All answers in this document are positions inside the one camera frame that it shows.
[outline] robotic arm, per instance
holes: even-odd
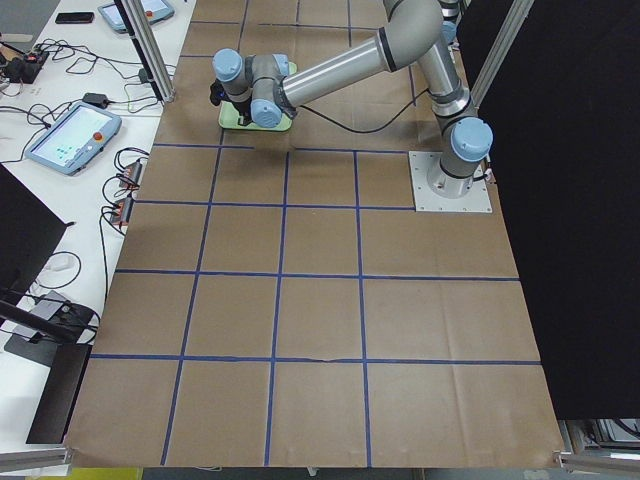
[[[445,143],[441,161],[428,173],[431,188],[448,198],[463,196],[477,165],[493,141],[491,129],[476,118],[469,90],[462,84],[447,48],[455,25],[443,28],[450,0],[383,0],[388,23],[362,44],[314,67],[289,75],[285,55],[242,58],[230,49],[213,58],[217,80],[211,100],[230,101],[247,125],[273,128],[295,108],[382,71],[395,72],[414,62],[429,85],[433,111]]]

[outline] grid line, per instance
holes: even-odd
[[[360,275],[350,275],[342,273],[275,273],[275,272],[233,272],[233,271],[214,271],[214,270],[155,270],[155,269],[136,269],[136,268],[118,268],[116,273],[130,274],[158,274],[158,275],[220,275],[235,277],[272,277],[272,278],[336,278],[357,280]],[[363,280],[398,280],[398,281],[436,281],[436,282],[520,282],[518,277],[441,277],[437,275],[369,275],[363,274]]]
[[[360,297],[360,335],[362,339],[362,379],[364,397],[364,428],[365,445],[367,450],[367,467],[371,468],[371,419],[369,415],[369,372],[367,368],[367,327],[364,305],[364,271],[362,265],[362,224],[360,219],[360,188],[358,185],[358,154],[353,152],[353,176],[356,190],[356,228],[358,238],[358,293]]]
[[[378,29],[373,27],[341,27],[339,25],[315,25],[312,23],[259,23],[260,27],[292,27],[292,28],[325,28],[329,30],[362,30],[375,32]]]
[[[229,20],[191,20],[189,23],[213,23],[214,25],[240,25],[240,22]]]
[[[244,15],[242,16],[242,23],[240,24],[240,35],[238,36],[238,48],[236,48],[236,51],[238,52],[240,51],[240,44],[242,43],[242,35],[244,34],[244,27],[247,24],[247,13],[249,12],[250,2],[251,0],[244,0]]]
[[[407,69],[409,70],[409,83],[411,84],[411,101],[413,102],[413,106],[417,107],[418,102],[416,101],[416,86],[413,80],[413,69],[411,68],[411,65],[407,66]]]
[[[218,202],[218,201],[198,201],[198,200],[136,200],[136,203],[145,203],[149,205],[213,205],[216,207],[252,207],[252,208],[282,208],[282,203],[243,203],[243,202]],[[385,211],[414,211],[414,207],[409,206],[361,206],[355,205],[323,205],[323,204],[287,204],[287,208],[311,208],[311,209],[335,209],[335,210],[355,210],[356,208],[366,210],[385,210]]]
[[[220,134],[220,143],[222,143],[224,141],[224,130],[222,131],[222,133]],[[220,156],[222,154],[222,150],[218,149],[218,154],[216,156],[216,167],[214,169],[213,172],[213,179],[211,181],[211,189],[209,191],[209,200],[212,201],[213,200],[213,194],[215,192],[215,188],[216,188],[216,179],[218,177],[218,169],[220,168]],[[193,279],[193,287],[191,289],[191,298],[189,299],[189,308],[187,310],[187,318],[185,321],[185,326],[184,326],[184,333],[182,335],[182,346],[180,348],[180,355],[184,356],[184,354],[186,353],[186,349],[187,349],[187,341],[189,338],[189,327],[191,325],[191,317],[193,315],[193,308],[194,308],[194,304],[195,304],[195,298],[196,298],[196,293],[198,291],[198,282],[200,279],[200,268],[202,267],[202,258],[204,257],[204,249],[205,249],[205,245],[207,242],[207,232],[209,230],[209,223],[211,222],[211,210],[212,210],[212,206],[209,205],[207,207],[207,213],[205,215],[205,221],[204,221],[204,225],[202,228],[202,239],[200,241],[200,250],[198,252],[198,261],[196,263],[196,271],[194,272],[194,279]],[[173,430],[173,420],[175,417],[175,412],[176,412],[176,406],[177,406],[177,401],[178,401],[178,392],[180,390],[180,380],[182,378],[182,366],[183,366],[183,360],[180,359],[178,361],[178,369],[176,371],[176,381],[173,387],[173,395],[172,395],[172,399],[171,399],[171,409],[169,411],[169,419],[167,421],[167,430],[165,433],[165,439],[164,439],[164,445],[162,448],[162,458],[160,460],[160,464],[161,465],[165,465],[166,461],[167,461],[167,455],[169,453],[169,443],[171,441],[171,432]]]
[[[271,338],[271,358],[269,369],[269,401],[267,404],[267,428],[264,442],[264,466],[269,466],[271,456],[271,428],[273,425],[273,396],[276,383],[276,351],[278,348],[278,321],[280,317],[280,292],[282,289],[282,270],[284,267],[284,246],[287,229],[287,194],[289,184],[289,153],[287,152],[284,164],[284,188],[282,194],[282,223],[280,225],[280,250],[278,259],[278,279],[276,282],[276,298],[273,314],[273,335]]]
[[[349,29],[349,48],[353,46],[353,35],[351,33],[353,27],[351,26],[351,0],[347,0],[347,25]]]
[[[215,145],[204,143],[164,143],[154,142],[154,147],[172,147],[172,148],[235,148],[237,150],[255,150],[255,147],[245,145]]]
[[[326,364],[364,364],[364,365],[503,365],[511,367],[540,366],[540,360],[477,360],[477,359],[445,359],[445,358],[307,358],[307,357],[242,357],[216,355],[175,355],[175,354],[127,354],[127,353],[92,353],[91,358],[99,360],[172,360],[189,362],[254,362],[254,363],[326,363]]]

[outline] black panel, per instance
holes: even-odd
[[[480,109],[563,419],[640,416],[639,41],[637,1],[538,0]]]
[[[0,205],[0,287],[26,292],[57,247],[66,226],[2,165]],[[9,303],[15,304],[19,299],[0,294],[0,300]]]
[[[464,46],[464,70],[471,87],[476,83],[484,60],[512,3],[513,0],[473,0],[460,20],[458,41]]]
[[[31,424],[28,444],[62,443],[90,353],[89,345],[58,347]]]

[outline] black cable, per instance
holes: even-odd
[[[36,120],[38,120],[39,124],[43,125],[45,128],[50,128],[51,127],[50,123],[45,122],[44,119],[42,119],[38,115],[30,112],[29,110],[25,110],[24,108],[12,107],[12,106],[9,106],[9,105],[0,105],[0,112],[8,112],[8,111],[24,113],[24,114],[27,115],[27,122],[29,121],[29,117],[33,117]]]
[[[55,108],[49,108],[47,105],[45,105],[43,103],[35,103],[35,104],[31,105],[29,110],[32,110],[36,106],[43,106],[44,108],[46,108],[48,110],[48,113],[43,115],[42,118],[47,118],[48,116],[51,116],[51,119],[55,122],[62,115],[64,115],[67,112],[67,110],[69,110],[74,103],[79,102],[80,100],[82,100],[82,99],[81,98],[77,98],[75,100],[68,100],[66,102],[62,102],[60,105],[58,105]]]
[[[22,334],[16,333],[16,332],[10,332],[9,330],[5,330],[4,328],[0,328],[0,332],[8,333],[9,335],[16,335],[18,337],[24,338],[28,342],[30,342],[32,340],[31,337],[27,337],[26,335],[22,335]],[[49,337],[39,338],[37,340],[37,342],[52,342],[52,343],[56,343],[58,345],[62,345],[60,342],[56,342],[53,338],[49,338]]]
[[[314,110],[314,109],[313,109],[313,108],[311,108],[311,107],[307,107],[306,105],[301,105],[301,106],[300,106],[300,108],[302,108],[302,109],[304,109],[304,110],[308,110],[309,112],[311,112],[311,113],[314,113],[314,114],[318,115],[320,118],[323,118],[324,120],[327,120],[328,122],[331,122],[331,123],[333,123],[334,125],[337,125],[338,127],[342,128],[342,129],[344,129],[344,130],[346,130],[346,131],[348,131],[348,132],[351,132],[351,133],[358,133],[358,134],[376,133],[376,132],[379,132],[379,131],[381,131],[381,130],[384,130],[384,129],[385,129],[385,128],[387,128],[389,125],[391,125],[393,122],[395,122],[395,121],[398,119],[398,117],[399,117],[400,115],[402,115],[402,114],[405,112],[405,110],[406,110],[407,108],[409,108],[411,105],[413,105],[413,102],[415,102],[418,98],[420,98],[422,95],[424,95],[424,94],[425,94],[425,93],[427,93],[428,91],[429,91],[429,89],[428,89],[428,88],[425,88],[423,91],[421,91],[421,92],[420,92],[419,94],[417,94],[415,97],[413,97],[409,103],[407,103],[404,107],[402,107],[402,109],[401,109],[398,113],[396,113],[396,114],[393,116],[393,118],[392,118],[391,120],[389,120],[389,121],[388,121],[387,123],[385,123],[384,125],[382,125],[382,126],[380,126],[380,127],[378,127],[378,128],[373,128],[373,129],[371,129],[371,130],[356,130],[355,128],[348,127],[347,125],[344,125],[344,124],[342,124],[342,123],[338,122],[337,120],[334,120],[333,118],[328,117],[328,116],[327,116],[327,115],[325,115],[324,113],[320,113],[320,112],[318,112],[317,110]]]
[[[22,81],[20,81],[20,88],[18,89],[18,91],[16,93],[6,93],[4,90],[0,90],[0,94],[4,95],[5,97],[17,97],[18,95],[20,95],[22,93],[22,89],[24,88],[24,83],[22,83]]]
[[[118,150],[115,154],[115,156],[113,157],[113,165],[116,167],[116,170],[118,170],[119,172],[124,172],[125,170],[125,166],[122,165],[122,162],[120,161],[120,156],[125,153],[125,152],[134,152],[134,153],[139,153],[140,155],[144,155],[145,158],[149,157],[149,152],[142,150],[141,148],[138,147],[125,147],[122,148],[120,150]]]
[[[613,423],[615,423],[618,427],[620,427],[622,430],[624,430],[626,433],[628,433],[632,437],[640,438],[640,432],[638,430],[634,430],[633,428],[631,428],[629,425],[624,423],[619,418],[614,418],[614,419],[612,419],[612,421],[613,421]]]
[[[87,307],[85,305],[80,305],[79,303],[75,303],[75,302],[71,302],[69,300],[58,300],[57,298],[46,298],[44,295],[32,295],[30,293],[23,293],[23,292],[19,292],[17,290],[12,290],[10,288],[4,288],[4,287],[0,287],[0,290],[4,291],[4,292],[8,292],[8,293],[12,293],[15,295],[22,295],[24,297],[27,298],[33,298],[34,300],[38,300],[38,301],[47,301],[47,302],[53,302],[53,303],[59,303],[61,305],[64,305],[66,307],[68,307],[70,309],[70,311],[74,311],[75,307],[82,307],[82,308],[86,308],[87,310],[89,310],[92,313],[92,317],[91,320],[89,320],[89,322],[85,323],[68,323],[68,322],[58,322],[55,325],[60,325],[60,326],[72,326],[72,327],[78,327],[78,328],[83,328],[85,330],[90,330],[92,332],[97,331],[98,327],[100,326],[100,323],[102,322],[102,317],[100,317],[100,315],[98,314],[98,312],[96,312],[93,308]],[[98,325],[91,325],[91,321],[96,318],[98,320]]]
[[[24,152],[27,151],[27,148],[29,147],[31,142],[33,142],[33,139],[36,138],[36,135],[38,135],[43,130],[46,130],[46,127],[42,127],[40,129],[36,130],[35,132],[33,132],[33,135],[31,135],[31,137],[29,137],[29,140],[27,140],[27,143],[25,143],[24,147],[22,147],[22,151],[20,152],[20,158],[18,158],[17,160],[3,160],[3,161],[0,161],[0,164],[19,163],[22,160],[24,160]]]
[[[67,287],[67,286],[71,285],[80,276],[80,272],[82,271],[82,260],[80,259],[80,256],[78,254],[73,253],[73,252],[69,252],[68,250],[61,250],[59,252],[52,253],[49,258],[51,259],[52,257],[55,257],[56,255],[71,255],[72,257],[74,257],[78,261],[78,271],[76,272],[76,274],[73,276],[73,278],[71,280],[69,280],[66,283],[63,283],[62,285],[58,285],[56,287],[50,287],[48,285],[44,285],[41,282],[37,282],[37,280],[36,280],[38,285],[40,285],[42,288],[48,288],[49,290],[57,290],[59,288],[64,288],[64,287]]]
[[[27,298],[33,298],[34,300],[43,300],[44,296],[43,295],[33,295],[31,293],[24,293],[24,292],[20,292],[18,290],[12,290],[10,288],[5,288],[5,287],[0,287],[0,291],[4,292],[4,293],[11,293],[13,295],[21,295],[23,297],[27,297]],[[102,318],[100,317],[100,315],[98,314],[98,312],[96,312],[93,308],[89,308],[85,305],[81,305],[79,303],[76,302],[72,302],[70,300],[58,300],[57,298],[47,298],[46,299],[47,302],[54,302],[54,303],[60,303],[62,305],[67,305],[69,307],[82,307],[82,308],[86,308],[87,310],[90,310],[91,313],[93,313],[93,315],[98,319],[98,323],[100,323],[102,321]]]
[[[140,83],[127,83],[127,85],[141,85]],[[133,98],[131,100],[125,100],[125,101],[112,101],[109,100],[109,105],[112,104],[119,104],[119,103],[136,103],[136,102],[141,102],[143,100],[150,100],[150,99],[155,99],[156,97],[154,96],[148,96],[148,97],[142,97],[142,98]]]
[[[98,219],[98,227],[100,229],[100,246],[102,247],[102,262],[104,266],[104,302],[105,304],[107,303],[107,296],[109,295],[109,265],[107,261],[107,246],[105,244],[104,229],[102,227],[102,222],[103,221],[107,222],[107,224],[113,230],[115,230],[120,235],[124,236],[124,232],[119,228],[116,228],[115,225],[111,223],[110,219],[107,218],[106,214],[108,211],[111,211],[111,213],[114,213],[112,207],[109,207],[109,206],[102,207],[100,209],[100,218]]]
[[[107,185],[109,184],[109,182],[113,181],[113,180],[118,180],[122,183],[125,183],[127,185],[127,187],[121,188],[120,190],[118,190],[113,196],[115,198],[119,198],[122,196],[122,193],[118,193],[120,191],[124,191],[124,192],[133,192],[136,191],[140,188],[140,185],[138,185],[136,182],[134,182],[133,180],[131,180],[129,177],[127,177],[124,173],[117,173],[112,177],[107,178],[107,180],[105,180],[105,182],[102,184],[102,197],[104,198],[104,200],[113,208],[117,208],[118,204],[112,200],[109,200],[109,197],[107,197],[107,192],[106,192],[106,188]]]
[[[156,106],[156,105],[158,105],[159,103],[160,103],[160,100],[156,100],[155,102],[150,103],[149,105],[144,105],[144,106],[142,106],[142,107],[138,108],[137,110],[131,110],[130,108],[127,108],[127,112],[129,112],[129,113],[133,113],[133,114],[135,114],[135,113],[140,113],[142,110],[144,110],[144,109],[146,109],[146,108],[155,107],[155,106]]]
[[[86,46],[86,45],[71,45],[66,40],[53,40],[51,38],[48,38],[48,39],[44,40],[39,45],[39,47],[43,52],[53,52],[53,55],[51,56],[51,61],[53,61],[53,62],[66,60],[68,58],[73,57],[76,54],[89,56],[90,58],[86,58],[86,57],[77,58],[69,67],[67,67],[65,69],[65,72],[69,73],[71,75],[88,75],[88,74],[93,72],[93,70],[95,69],[95,66],[97,65],[97,63],[100,60],[102,60],[103,62],[107,63],[113,70],[115,70],[115,72],[118,75],[120,75],[120,77],[123,80],[130,80],[132,78],[136,78],[138,76],[138,74],[131,75],[131,76],[126,76],[124,73],[122,73],[122,71],[120,69],[118,69],[118,67],[116,67],[115,64],[120,64],[120,65],[142,65],[140,62],[127,62],[127,61],[124,61],[124,60],[117,60],[115,58],[104,57],[102,55],[98,55],[98,54],[92,52],[89,49],[89,47]],[[65,50],[68,50],[66,55],[62,54],[62,52],[64,52]],[[75,68],[82,61],[88,62],[89,63],[89,67],[87,69],[85,69],[85,70],[82,70],[82,71],[75,70]]]

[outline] monitor stand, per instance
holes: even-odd
[[[75,341],[77,341],[85,330],[84,326],[89,324],[94,313],[81,305],[74,305],[70,310],[68,306],[60,303],[64,301],[67,301],[65,297],[51,291],[39,300],[29,313],[56,325],[64,326],[73,332]],[[35,330],[21,325],[14,328],[13,332],[15,335],[12,335],[4,346],[5,352],[13,353],[46,367],[51,366],[58,349],[58,343],[49,341]]]

